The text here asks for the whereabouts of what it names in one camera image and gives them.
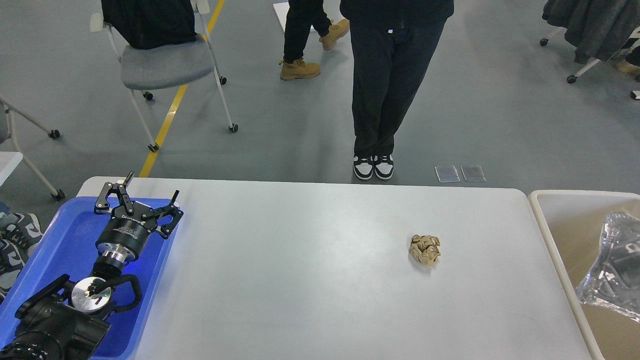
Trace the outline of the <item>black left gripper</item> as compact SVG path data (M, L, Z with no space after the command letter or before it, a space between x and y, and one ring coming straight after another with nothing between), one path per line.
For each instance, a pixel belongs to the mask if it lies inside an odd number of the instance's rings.
M110 213L110 219L95 243L98 254L108 257L107 253L115 253L115 260L123 264L140 257L151 233L168 239L184 214L176 203L178 189L162 207L151 208L146 203L133 202L127 186L134 175L135 172L130 171L122 183L106 182L94 203L94 214ZM110 195L115 195L119 202L112 210L108 202Z

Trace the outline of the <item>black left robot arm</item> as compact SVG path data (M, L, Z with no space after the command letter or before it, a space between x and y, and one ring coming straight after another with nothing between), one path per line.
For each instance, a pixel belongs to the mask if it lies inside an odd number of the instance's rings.
M137 346L184 213L178 192L131 198L133 176L55 215L2 304L3 360L123 360Z

